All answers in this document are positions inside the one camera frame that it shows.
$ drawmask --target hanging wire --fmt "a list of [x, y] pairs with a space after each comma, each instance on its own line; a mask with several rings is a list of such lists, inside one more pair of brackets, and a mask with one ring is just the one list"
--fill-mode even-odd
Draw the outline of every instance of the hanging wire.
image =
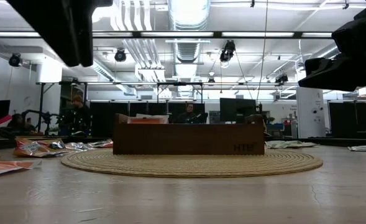
[[235, 49], [235, 54], [237, 55], [237, 60], [238, 60], [238, 65], [239, 65], [239, 68], [240, 68], [240, 72], [241, 72], [241, 74], [242, 74], [242, 77], [244, 78], [244, 81], [245, 81], [245, 85], [246, 85], [247, 91], [249, 92], [249, 95], [250, 95], [250, 99], [252, 99], [252, 100], [253, 100], [252, 94], [250, 93], [249, 86], [247, 85], [247, 81], [246, 81], [246, 77], [245, 77], [244, 71], [242, 70], [242, 67], [241, 67], [240, 62], [239, 62], [239, 56], [238, 56], [237, 49]]
[[264, 67], [264, 54], [265, 54], [265, 42], [266, 42], [266, 36], [267, 36], [267, 19], [268, 19], [268, 0], [266, 3], [265, 8], [265, 28], [264, 28], [264, 44], [263, 44], [263, 57], [262, 57], [262, 68], [260, 71], [260, 81], [258, 83], [258, 90], [257, 90], [257, 97], [256, 97], [256, 105], [258, 104], [258, 94], [260, 93], [260, 86], [262, 85], [262, 78], [263, 78], [263, 67]]

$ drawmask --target red object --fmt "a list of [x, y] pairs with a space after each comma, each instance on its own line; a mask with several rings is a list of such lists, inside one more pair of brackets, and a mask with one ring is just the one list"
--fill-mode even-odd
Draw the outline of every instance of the red object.
[[10, 120], [11, 120], [11, 115], [7, 115], [7, 116], [0, 119], [0, 124], [3, 124], [3, 123], [5, 123], [7, 121], [10, 121]]

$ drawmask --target snack wrapper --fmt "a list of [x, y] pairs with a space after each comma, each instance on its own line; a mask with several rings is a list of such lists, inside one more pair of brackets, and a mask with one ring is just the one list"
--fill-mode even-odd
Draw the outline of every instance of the snack wrapper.
[[0, 161], [0, 174], [19, 169], [33, 169], [42, 161]]
[[59, 154], [70, 152], [68, 149], [52, 149], [45, 146], [42, 142], [31, 141], [24, 138], [17, 138], [17, 147], [14, 149], [13, 155], [24, 157], [53, 157]]
[[88, 143], [88, 145], [90, 147], [101, 147], [101, 148], [114, 147], [114, 142], [111, 139], [107, 139], [103, 141]]
[[38, 140], [37, 142], [43, 146], [49, 147], [50, 149], [65, 149], [65, 144], [60, 138]]

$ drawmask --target wall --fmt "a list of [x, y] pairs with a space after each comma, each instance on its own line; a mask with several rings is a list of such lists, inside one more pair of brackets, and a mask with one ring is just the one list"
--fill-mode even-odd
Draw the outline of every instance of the wall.
[[[9, 114], [39, 109], [40, 86], [35, 84], [36, 78], [36, 72], [30, 73], [23, 67], [13, 68], [0, 57], [0, 100], [11, 101]], [[37, 123], [37, 115], [28, 114], [27, 117], [32, 118], [33, 124]]]

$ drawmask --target ceiling light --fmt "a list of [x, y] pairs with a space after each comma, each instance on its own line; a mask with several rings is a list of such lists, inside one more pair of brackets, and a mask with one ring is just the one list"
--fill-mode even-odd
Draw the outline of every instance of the ceiling light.
[[293, 32], [223, 32], [222, 37], [293, 37]]
[[40, 37], [37, 32], [0, 32], [0, 37]]
[[165, 40], [167, 44], [210, 44], [210, 40]]
[[305, 32], [302, 37], [332, 37], [331, 32]]
[[142, 32], [142, 37], [212, 37], [213, 32]]
[[104, 82], [92, 82], [92, 83], [88, 83], [88, 85], [112, 85], [112, 82], [109, 83], [104, 83]]
[[99, 31], [93, 31], [93, 37], [95, 37], [95, 38], [133, 37], [133, 33], [132, 32], [99, 32]]

